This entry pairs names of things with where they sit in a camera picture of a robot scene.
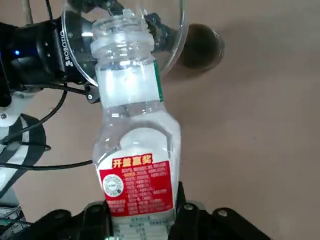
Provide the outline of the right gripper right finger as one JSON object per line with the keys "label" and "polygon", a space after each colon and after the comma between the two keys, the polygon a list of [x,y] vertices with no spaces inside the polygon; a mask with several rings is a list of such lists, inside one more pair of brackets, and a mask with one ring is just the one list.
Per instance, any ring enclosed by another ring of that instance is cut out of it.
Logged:
{"label": "right gripper right finger", "polygon": [[173,240],[270,240],[271,238],[228,207],[212,213],[186,200],[183,183],[178,184]]}

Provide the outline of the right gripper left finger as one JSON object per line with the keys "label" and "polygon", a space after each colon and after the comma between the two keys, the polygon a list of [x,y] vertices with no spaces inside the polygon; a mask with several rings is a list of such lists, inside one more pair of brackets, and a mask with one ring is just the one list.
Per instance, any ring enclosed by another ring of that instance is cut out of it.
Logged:
{"label": "right gripper left finger", "polygon": [[92,202],[74,216],[61,209],[52,211],[33,226],[33,240],[105,240],[113,236],[111,212],[105,201]]}

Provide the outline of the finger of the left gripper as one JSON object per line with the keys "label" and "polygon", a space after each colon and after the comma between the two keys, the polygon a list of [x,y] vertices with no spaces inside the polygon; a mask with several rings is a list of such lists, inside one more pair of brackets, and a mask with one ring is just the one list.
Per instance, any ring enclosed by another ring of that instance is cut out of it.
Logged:
{"label": "finger of the left gripper", "polygon": [[94,40],[93,24],[133,13],[143,18],[154,39],[154,51],[167,51],[173,43],[173,30],[162,23],[155,11],[147,10],[150,0],[67,0],[67,41],[74,54],[90,54]]}
{"label": "finger of the left gripper", "polygon": [[96,104],[100,102],[99,88],[97,86],[86,82],[84,85],[84,92],[86,99],[90,104]]}

